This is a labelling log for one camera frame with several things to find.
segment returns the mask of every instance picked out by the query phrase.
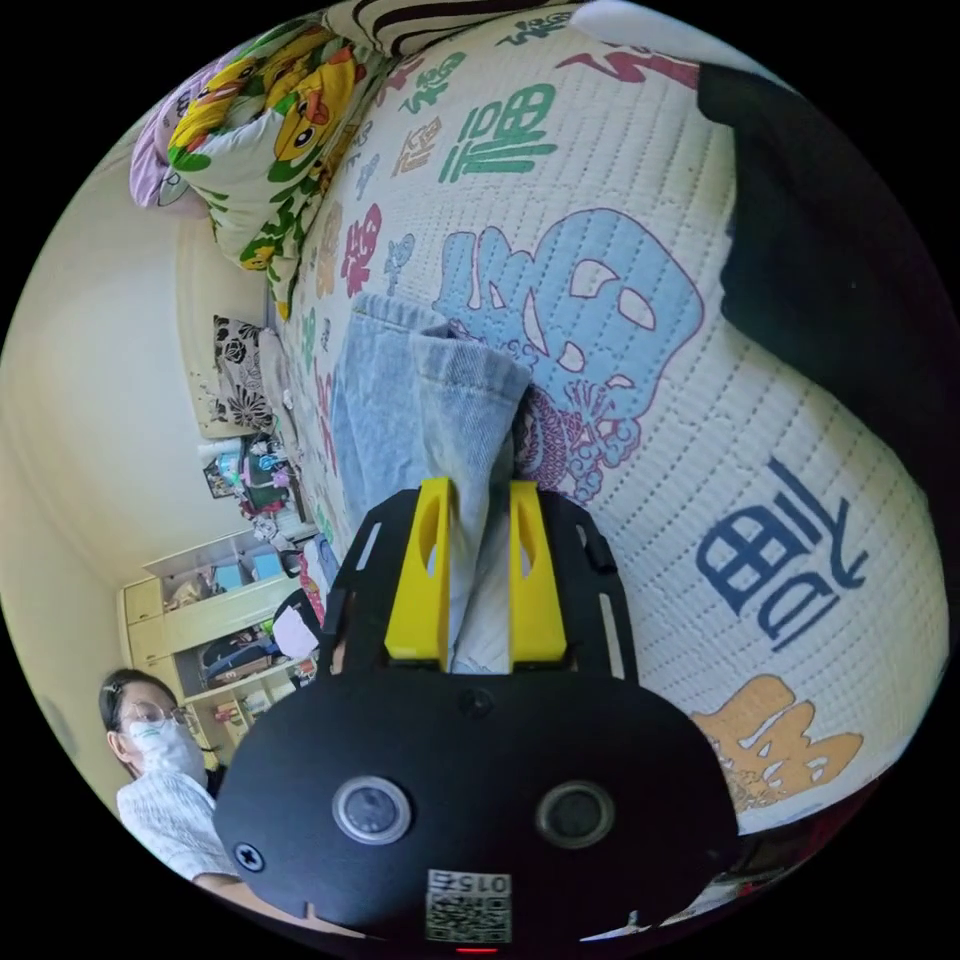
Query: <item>wall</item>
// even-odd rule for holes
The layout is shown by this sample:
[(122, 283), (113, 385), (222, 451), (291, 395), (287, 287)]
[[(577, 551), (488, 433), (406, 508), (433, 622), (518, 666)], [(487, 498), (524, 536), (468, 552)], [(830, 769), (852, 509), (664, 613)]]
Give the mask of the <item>wall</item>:
[(179, 230), (134, 206), (125, 164), (88, 182), (37, 262), (0, 361), (0, 408), (33, 493), (118, 586), (244, 526), (232, 500), (210, 496), (197, 458), (175, 312)]
[[(0, 449), (9, 436), (0, 422)], [(0, 457), (0, 597), (14, 650), (61, 745), (112, 810), (127, 776), (104, 742), (103, 677), (121, 666), (117, 597), (46, 519), (16, 458)]]

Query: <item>camera lens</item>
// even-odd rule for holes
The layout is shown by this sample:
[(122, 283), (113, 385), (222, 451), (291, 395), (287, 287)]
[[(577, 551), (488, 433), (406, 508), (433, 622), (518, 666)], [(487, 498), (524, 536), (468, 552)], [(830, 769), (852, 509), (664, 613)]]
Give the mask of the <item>camera lens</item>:
[(410, 804), (403, 791), (389, 780), (355, 777), (337, 790), (333, 818), (348, 837), (359, 843), (394, 843), (410, 826)]
[(537, 830), (556, 847), (582, 850), (602, 840), (613, 826), (613, 800), (594, 783), (554, 787), (537, 807)]

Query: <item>white shirt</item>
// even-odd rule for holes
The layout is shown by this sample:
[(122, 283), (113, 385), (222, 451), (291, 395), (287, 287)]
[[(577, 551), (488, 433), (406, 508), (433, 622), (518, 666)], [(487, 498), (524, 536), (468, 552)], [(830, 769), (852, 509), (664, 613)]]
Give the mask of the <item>white shirt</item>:
[(237, 876), (213, 828), (213, 810), (213, 797), (183, 773), (145, 773), (117, 792), (117, 812), (127, 830), (191, 882), (203, 873)]

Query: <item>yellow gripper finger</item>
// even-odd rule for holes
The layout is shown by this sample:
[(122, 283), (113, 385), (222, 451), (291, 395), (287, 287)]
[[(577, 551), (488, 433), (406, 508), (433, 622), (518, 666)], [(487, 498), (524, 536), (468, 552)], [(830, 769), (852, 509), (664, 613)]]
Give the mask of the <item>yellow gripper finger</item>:
[[(523, 553), (530, 569), (524, 574)], [(550, 544), (535, 483), (510, 485), (509, 663), (559, 666), (567, 651)]]
[(420, 486), (386, 637), (391, 659), (437, 662), (443, 671), (450, 629), (451, 490), (447, 477)]

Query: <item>black and white floral cushion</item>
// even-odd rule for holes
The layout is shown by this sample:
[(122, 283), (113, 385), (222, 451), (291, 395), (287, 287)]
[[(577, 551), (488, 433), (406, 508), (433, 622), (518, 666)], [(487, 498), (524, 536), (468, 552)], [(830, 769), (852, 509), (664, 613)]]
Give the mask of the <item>black and white floral cushion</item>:
[(273, 411), (260, 375), (260, 328), (214, 316), (214, 362), (219, 391), (215, 419), (254, 430), (267, 430)]

